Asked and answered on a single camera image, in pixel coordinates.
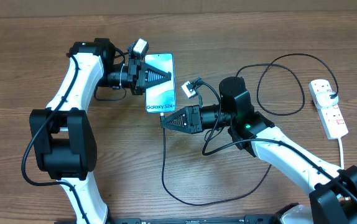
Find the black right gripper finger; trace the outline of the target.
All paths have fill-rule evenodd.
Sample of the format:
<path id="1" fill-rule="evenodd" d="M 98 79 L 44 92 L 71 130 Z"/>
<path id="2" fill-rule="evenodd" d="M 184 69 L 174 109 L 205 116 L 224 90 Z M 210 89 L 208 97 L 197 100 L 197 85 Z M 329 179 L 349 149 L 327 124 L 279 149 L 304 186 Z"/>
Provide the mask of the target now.
<path id="1" fill-rule="evenodd" d="M 178 131 L 178 132 L 182 132 L 182 133 L 191 133 L 190 128 L 187 126 L 174 126 L 174 125 L 165 124 L 165 125 L 162 125 L 162 127 L 165 129 Z"/>
<path id="2" fill-rule="evenodd" d="M 188 107 L 184 107 L 161 121 L 163 128 L 187 128 L 188 127 Z"/>

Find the blue Samsung Galaxy smartphone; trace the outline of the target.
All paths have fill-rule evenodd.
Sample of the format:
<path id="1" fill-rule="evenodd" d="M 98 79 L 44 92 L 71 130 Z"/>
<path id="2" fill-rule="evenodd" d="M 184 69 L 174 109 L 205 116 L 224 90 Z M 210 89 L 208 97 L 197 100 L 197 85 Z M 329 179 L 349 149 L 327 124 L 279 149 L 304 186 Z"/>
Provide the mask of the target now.
<path id="1" fill-rule="evenodd" d="M 148 54 L 145 63 L 147 80 L 152 87 L 146 89 L 146 111 L 148 113 L 168 113 L 176 109 L 174 56 L 172 53 Z"/>

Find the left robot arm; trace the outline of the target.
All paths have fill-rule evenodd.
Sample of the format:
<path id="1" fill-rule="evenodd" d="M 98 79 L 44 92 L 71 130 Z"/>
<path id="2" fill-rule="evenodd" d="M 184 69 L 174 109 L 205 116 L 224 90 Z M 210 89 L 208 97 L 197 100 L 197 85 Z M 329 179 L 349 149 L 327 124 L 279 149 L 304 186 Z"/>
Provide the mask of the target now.
<path id="1" fill-rule="evenodd" d="M 22 176 L 37 187 L 61 186 L 75 211 L 75 223 L 113 221 L 94 175 L 97 145 L 88 108 L 96 90 L 108 87 L 143 95 L 173 79 L 171 72 L 145 63 L 148 48 L 144 39 L 132 43 L 127 53 L 108 38 L 75 42 L 58 92 L 44 109 L 29 116 L 32 139 L 22 158 Z"/>

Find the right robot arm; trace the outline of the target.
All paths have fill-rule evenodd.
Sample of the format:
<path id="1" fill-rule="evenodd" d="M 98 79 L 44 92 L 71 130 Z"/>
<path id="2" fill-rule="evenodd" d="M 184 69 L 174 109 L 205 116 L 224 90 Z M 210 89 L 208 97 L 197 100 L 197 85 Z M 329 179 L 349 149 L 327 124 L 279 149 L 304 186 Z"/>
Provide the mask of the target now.
<path id="1" fill-rule="evenodd" d="M 357 223 L 357 167 L 339 166 L 314 156 L 290 140 L 272 121 L 255 111 L 241 77 L 219 84 L 218 104 L 186 106 L 161 119 L 165 129 L 196 134 L 228 128 L 229 146 L 269 163 L 308 196 L 308 207 L 291 205 L 278 223 Z"/>

